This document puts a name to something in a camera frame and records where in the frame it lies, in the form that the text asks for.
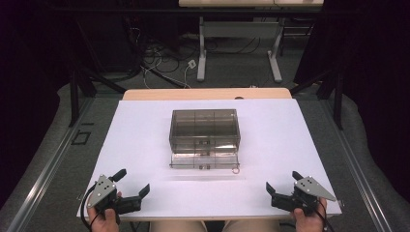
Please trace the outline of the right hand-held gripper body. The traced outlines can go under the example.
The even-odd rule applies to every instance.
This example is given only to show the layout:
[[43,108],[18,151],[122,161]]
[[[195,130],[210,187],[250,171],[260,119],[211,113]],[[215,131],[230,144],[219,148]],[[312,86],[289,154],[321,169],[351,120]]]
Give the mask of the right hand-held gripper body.
[[294,182],[294,190],[290,195],[275,193],[271,195],[271,206],[292,213],[299,208],[310,216],[319,204],[319,199],[331,201],[337,199],[311,176]]

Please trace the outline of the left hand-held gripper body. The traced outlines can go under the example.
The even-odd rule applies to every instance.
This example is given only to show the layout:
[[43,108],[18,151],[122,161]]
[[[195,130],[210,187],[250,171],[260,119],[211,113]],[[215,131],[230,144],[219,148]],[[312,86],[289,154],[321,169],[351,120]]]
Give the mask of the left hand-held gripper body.
[[117,182],[112,182],[110,177],[106,177],[103,174],[99,177],[91,191],[91,196],[86,203],[86,208],[95,208],[97,212],[102,213],[110,208],[113,209],[117,215],[140,211],[142,198],[140,198],[139,195],[120,197],[117,191]]

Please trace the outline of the clear smoky drawer box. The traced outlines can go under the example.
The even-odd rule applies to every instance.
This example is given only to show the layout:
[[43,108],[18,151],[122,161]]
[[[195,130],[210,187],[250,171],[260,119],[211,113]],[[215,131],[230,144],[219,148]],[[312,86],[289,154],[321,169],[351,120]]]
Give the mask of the clear smoky drawer box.
[[236,109],[184,109],[172,112],[169,166],[231,169],[240,172],[241,133]]

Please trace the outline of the person's left hand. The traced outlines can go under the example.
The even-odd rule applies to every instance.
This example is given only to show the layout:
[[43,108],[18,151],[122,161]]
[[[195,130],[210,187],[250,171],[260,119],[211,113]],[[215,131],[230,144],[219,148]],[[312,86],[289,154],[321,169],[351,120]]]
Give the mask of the person's left hand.
[[88,208],[87,214],[90,219],[91,232],[120,232],[119,224],[116,221],[116,212],[113,209],[108,208],[101,215],[95,208]]

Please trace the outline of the person's right hand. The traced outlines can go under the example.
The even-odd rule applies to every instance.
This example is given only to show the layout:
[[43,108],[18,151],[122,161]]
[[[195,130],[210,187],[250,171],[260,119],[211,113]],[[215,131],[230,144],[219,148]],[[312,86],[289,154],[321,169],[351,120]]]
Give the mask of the person's right hand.
[[315,214],[306,216],[302,209],[295,209],[291,216],[296,222],[296,232],[323,232],[323,219],[326,215],[327,200],[319,199],[319,206]]

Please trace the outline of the white table sheet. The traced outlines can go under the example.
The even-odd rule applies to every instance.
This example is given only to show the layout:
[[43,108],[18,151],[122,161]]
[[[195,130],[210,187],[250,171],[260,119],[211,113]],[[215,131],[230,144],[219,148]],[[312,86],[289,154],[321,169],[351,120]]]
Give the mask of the white table sheet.
[[[239,173],[229,169],[170,167],[169,130],[175,109],[234,108],[241,141]],[[293,99],[224,101],[120,101],[92,177],[126,176],[117,189],[149,194],[140,211],[122,220],[154,221],[287,218],[271,205],[265,186],[282,194],[293,190],[293,172],[332,187],[300,106]]]

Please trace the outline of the person's right leg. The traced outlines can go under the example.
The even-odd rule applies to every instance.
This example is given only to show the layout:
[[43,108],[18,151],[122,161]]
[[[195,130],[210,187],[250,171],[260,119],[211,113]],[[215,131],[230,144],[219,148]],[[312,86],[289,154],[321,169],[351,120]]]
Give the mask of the person's right leg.
[[222,232],[279,232],[279,223],[271,219],[244,219],[228,221]]

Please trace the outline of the person's leg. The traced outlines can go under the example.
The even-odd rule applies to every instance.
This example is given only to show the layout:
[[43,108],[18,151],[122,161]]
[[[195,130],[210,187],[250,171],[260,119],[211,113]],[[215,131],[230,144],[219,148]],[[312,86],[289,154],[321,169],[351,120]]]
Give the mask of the person's leg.
[[151,223],[150,232],[207,232],[200,221],[162,220]]
[[228,221],[222,232],[279,232],[279,223],[271,219],[244,219]]

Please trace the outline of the person's left leg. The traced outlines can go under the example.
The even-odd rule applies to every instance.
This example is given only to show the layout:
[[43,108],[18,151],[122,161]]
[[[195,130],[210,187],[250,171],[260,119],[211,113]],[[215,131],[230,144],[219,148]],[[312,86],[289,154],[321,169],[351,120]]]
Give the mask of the person's left leg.
[[207,232],[200,221],[162,220],[151,223],[150,232]]

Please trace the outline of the black metal stand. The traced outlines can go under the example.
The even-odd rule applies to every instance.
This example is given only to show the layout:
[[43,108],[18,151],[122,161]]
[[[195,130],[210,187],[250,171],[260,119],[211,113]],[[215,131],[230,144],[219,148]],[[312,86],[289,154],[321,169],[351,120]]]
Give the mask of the black metal stand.
[[76,56],[73,47],[66,43],[67,55],[71,64],[71,70],[73,73],[70,76],[70,95],[71,95],[71,121],[70,126],[73,127],[78,121],[80,116],[79,106],[79,91],[87,98],[94,98],[97,94],[97,89],[92,83],[92,78],[101,82],[103,85],[114,90],[117,93],[124,94],[126,89],[114,82],[103,77],[100,73],[92,71],[90,68],[82,64],[81,60]]
[[343,95],[343,79],[344,74],[339,68],[327,69],[313,77],[307,79],[305,82],[298,84],[290,89],[290,94],[295,95],[307,87],[311,86],[317,81],[321,81],[316,96],[319,100],[327,100],[331,94],[334,94],[333,120],[339,130],[342,130],[341,123],[341,107]]

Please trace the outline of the wooden table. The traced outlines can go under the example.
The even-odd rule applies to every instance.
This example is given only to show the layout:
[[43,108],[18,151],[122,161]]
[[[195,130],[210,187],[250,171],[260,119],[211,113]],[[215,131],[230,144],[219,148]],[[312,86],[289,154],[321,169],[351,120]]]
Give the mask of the wooden table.
[[286,88],[132,89],[124,101],[291,99]]

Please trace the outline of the dark curtain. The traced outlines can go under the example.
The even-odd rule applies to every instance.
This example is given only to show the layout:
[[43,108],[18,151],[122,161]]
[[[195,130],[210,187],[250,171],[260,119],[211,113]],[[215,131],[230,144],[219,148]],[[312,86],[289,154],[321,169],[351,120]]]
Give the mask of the dark curtain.
[[36,0],[0,0],[0,209],[40,147],[68,75]]
[[342,65],[343,93],[359,109],[370,153],[410,203],[410,0],[324,0],[294,82]]

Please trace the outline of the white desk with metal legs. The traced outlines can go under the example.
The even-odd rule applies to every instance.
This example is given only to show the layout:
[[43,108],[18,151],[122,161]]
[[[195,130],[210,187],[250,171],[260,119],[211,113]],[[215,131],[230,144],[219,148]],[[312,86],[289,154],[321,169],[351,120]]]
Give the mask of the white desk with metal legs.
[[[313,10],[318,11],[324,0],[179,0],[179,6],[193,10]],[[205,79],[207,50],[206,38],[259,38],[273,39],[273,46],[267,51],[268,61],[274,82],[281,83],[282,78],[278,67],[279,44],[285,28],[285,16],[275,16],[275,21],[223,21],[222,19],[207,20],[199,18],[199,61],[197,80]]]

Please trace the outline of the metal floor rail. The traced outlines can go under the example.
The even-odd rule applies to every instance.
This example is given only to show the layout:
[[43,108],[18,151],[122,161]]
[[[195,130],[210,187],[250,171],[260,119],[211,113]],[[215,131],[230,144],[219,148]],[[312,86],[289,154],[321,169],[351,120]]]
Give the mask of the metal floor rail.
[[331,122],[334,132],[337,135],[338,141],[341,143],[343,150],[343,158],[354,179],[358,191],[366,205],[366,209],[372,219],[377,232],[393,232],[375,193],[370,186],[363,169],[361,168],[355,153],[348,142],[346,133],[334,121],[333,110],[327,101],[320,102],[326,117]]
[[52,154],[47,158],[42,171],[36,178],[36,181],[31,186],[30,190],[24,197],[20,207],[15,212],[13,220],[5,229],[5,232],[23,232],[29,223],[31,217],[36,212],[44,194],[46,193],[52,179],[55,176],[59,166],[61,165],[64,156],[67,154],[74,136],[80,127],[80,121],[95,100],[93,98],[86,98],[82,106],[79,108],[79,115],[72,126],[66,127],[65,132],[58,142],[58,146],[52,150]]

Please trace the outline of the black stool frame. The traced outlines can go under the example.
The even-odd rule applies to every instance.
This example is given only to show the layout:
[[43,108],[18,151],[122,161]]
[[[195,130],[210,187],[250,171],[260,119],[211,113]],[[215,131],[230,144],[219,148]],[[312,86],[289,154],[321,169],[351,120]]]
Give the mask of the black stool frame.
[[305,17],[285,18],[281,23],[281,34],[279,41],[279,55],[283,55],[286,38],[308,37],[314,27],[315,20]]

